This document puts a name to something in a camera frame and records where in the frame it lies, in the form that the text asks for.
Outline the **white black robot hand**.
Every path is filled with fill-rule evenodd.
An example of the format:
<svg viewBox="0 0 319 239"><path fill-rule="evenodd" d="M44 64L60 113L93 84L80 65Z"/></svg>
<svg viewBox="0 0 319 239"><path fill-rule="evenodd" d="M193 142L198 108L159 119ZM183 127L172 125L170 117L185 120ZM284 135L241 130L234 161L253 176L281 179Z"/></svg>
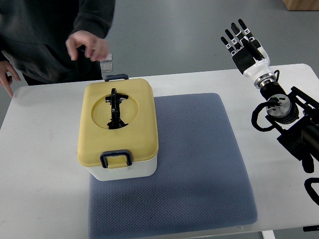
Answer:
<svg viewBox="0 0 319 239"><path fill-rule="evenodd" d="M267 77L274 78L274 71L269 67L270 58L267 52L253 36L244 21L239 19L238 23L243 32L235 23L231 23L231 29L237 39L228 29L225 30L225 33L231 43L224 36L220 37L227 50L233 55L232 59L236 67L242 75L251 79L254 83L260 83Z"/></svg>

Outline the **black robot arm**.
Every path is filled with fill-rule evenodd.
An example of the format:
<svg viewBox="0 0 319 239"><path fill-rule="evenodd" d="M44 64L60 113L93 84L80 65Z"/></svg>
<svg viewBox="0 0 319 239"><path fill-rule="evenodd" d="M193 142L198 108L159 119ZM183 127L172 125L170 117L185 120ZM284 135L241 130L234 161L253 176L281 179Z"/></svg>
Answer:
<svg viewBox="0 0 319 239"><path fill-rule="evenodd" d="M221 41L237 69L265 99L252 112L252 126L261 132L276 129L278 142L302 163L306 173L313 173L314 160L319 158L318 102L297 87L285 92L278 82L280 71L270 69L267 52L243 20L232 23L225 33Z"/></svg>

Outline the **person's left hand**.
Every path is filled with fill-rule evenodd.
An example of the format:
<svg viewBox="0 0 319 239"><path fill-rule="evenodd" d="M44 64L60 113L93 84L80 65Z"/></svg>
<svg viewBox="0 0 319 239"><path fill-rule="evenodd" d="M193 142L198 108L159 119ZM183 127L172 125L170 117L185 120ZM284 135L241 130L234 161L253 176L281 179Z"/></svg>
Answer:
<svg viewBox="0 0 319 239"><path fill-rule="evenodd" d="M109 55L108 42L96 35L80 30L72 33L65 42L68 54L72 61L78 59L78 48L85 47L84 55L92 62L103 61Z"/></svg>

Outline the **person's right hand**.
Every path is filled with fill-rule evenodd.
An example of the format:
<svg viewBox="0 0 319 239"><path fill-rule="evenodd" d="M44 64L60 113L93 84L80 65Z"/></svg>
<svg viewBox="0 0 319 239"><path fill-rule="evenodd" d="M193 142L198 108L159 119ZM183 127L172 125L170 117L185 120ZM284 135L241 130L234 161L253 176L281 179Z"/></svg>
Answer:
<svg viewBox="0 0 319 239"><path fill-rule="evenodd" d="M8 61L0 62L0 85L4 87L8 95L12 98L13 91L11 88L11 84L13 80L21 81L17 71Z"/></svg>

